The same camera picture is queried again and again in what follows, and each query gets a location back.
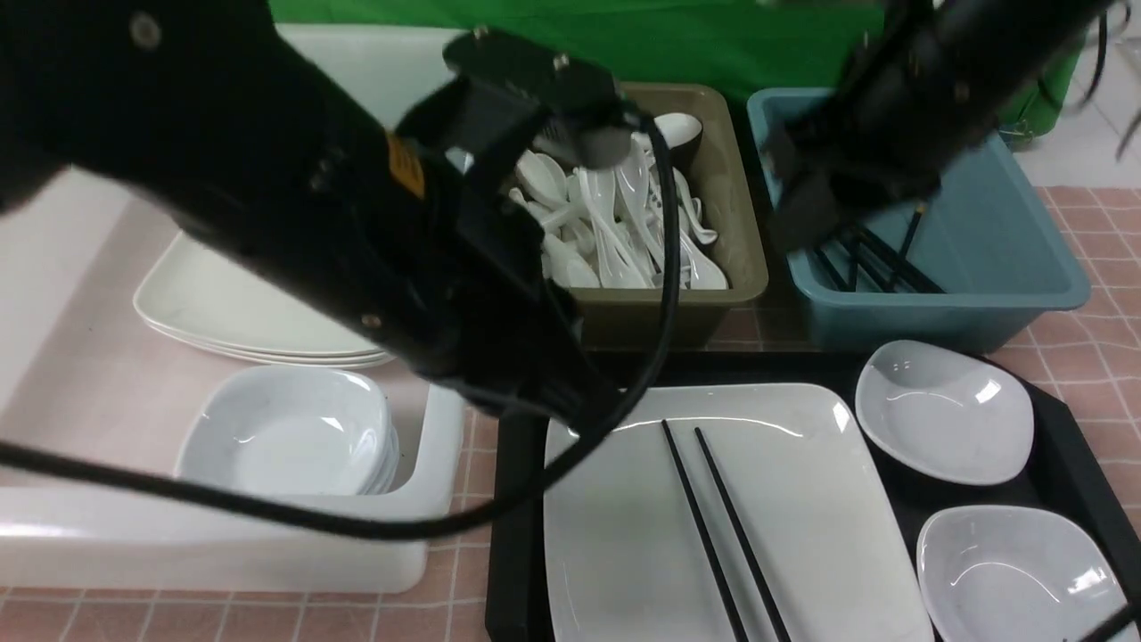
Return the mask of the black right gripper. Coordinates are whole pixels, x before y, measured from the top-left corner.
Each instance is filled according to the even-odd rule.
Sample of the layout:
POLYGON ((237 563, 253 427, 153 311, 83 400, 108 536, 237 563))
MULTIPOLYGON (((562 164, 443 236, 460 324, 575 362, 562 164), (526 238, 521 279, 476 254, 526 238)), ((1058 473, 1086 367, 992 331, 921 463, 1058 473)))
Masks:
POLYGON ((766 105, 764 168, 779 186, 768 219, 776 247, 801 251, 845 224, 930 200, 941 187, 944 162, 905 138, 936 123, 945 98, 904 81, 835 91, 798 111, 766 105))

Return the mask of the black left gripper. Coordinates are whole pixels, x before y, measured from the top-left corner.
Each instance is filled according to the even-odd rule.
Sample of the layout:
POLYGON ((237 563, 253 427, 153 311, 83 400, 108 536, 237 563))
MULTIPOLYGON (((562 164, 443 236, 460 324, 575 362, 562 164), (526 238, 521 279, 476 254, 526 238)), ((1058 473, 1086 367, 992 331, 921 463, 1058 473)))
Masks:
POLYGON ((539 224, 502 194, 537 130, 513 117, 460 171, 439 143, 371 123, 356 163, 356 257, 380 318, 367 338, 478 407, 602 433, 624 397, 578 346, 570 293, 543 276, 539 224))

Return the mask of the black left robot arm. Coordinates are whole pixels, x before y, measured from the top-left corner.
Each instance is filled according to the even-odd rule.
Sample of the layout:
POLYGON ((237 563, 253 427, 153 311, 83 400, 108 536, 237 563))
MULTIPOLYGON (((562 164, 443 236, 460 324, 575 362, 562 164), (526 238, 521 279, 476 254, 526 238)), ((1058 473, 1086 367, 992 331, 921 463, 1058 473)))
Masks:
POLYGON ((84 169, 482 409, 615 426, 630 399, 586 361, 545 231, 502 188, 534 144, 620 162, 620 89, 495 29, 443 56, 454 78, 391 131, 265 1, 5 1, 3 208, 84 169))

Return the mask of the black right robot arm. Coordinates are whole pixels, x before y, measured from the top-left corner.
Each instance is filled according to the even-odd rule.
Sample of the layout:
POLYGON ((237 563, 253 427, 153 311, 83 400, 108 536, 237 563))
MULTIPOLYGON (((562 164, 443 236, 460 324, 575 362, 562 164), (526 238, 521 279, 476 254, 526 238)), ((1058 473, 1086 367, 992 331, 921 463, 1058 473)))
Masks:
POLYGON ((932 200, 1001 109, 1085 36, 1108 1, 907 1, 856 48, 835 89, 762 147, 780 185, 775 247, 811 247, 900 204, 932 200))

